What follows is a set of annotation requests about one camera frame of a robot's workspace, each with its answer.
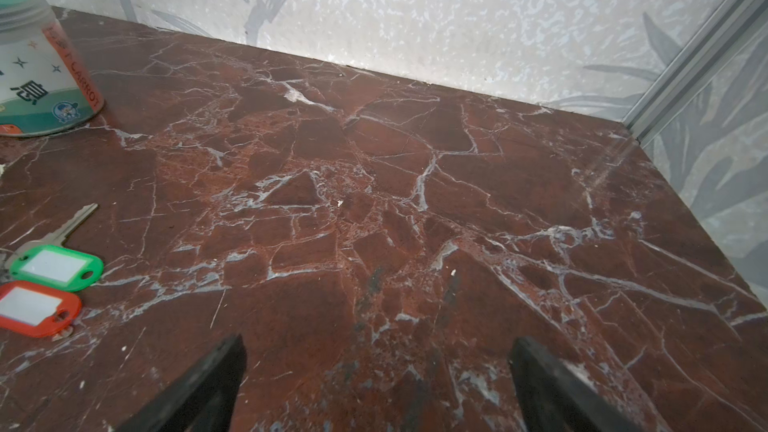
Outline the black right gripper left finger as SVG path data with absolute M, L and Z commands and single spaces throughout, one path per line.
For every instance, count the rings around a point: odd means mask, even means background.
M 228 431 L 246 365 L 247 351 L 243 337 L 232 335 L 117 429 Z

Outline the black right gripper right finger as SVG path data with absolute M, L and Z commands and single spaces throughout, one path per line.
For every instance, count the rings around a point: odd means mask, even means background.
M 640 429 L 529 336 L 515 340 L 508 365 L 529 431 Z

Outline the red tagged key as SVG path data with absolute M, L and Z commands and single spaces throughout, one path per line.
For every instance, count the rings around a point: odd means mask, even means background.
M 27 281 L 1 286 L 1 328 L 27 337 L 59 334 L 81 310 L 82 301 L 74 293 Z

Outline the green tagged key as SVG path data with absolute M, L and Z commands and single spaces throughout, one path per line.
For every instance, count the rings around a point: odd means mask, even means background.
M 22 244 L 5 260 L 14 280 L 23 280 L 66 292 L 78 292 L 97 282 L 104 262 L 97 256 L 64 246 L 67 238 L 98 208 L 83 206 L 62 226 L 42 239 Z

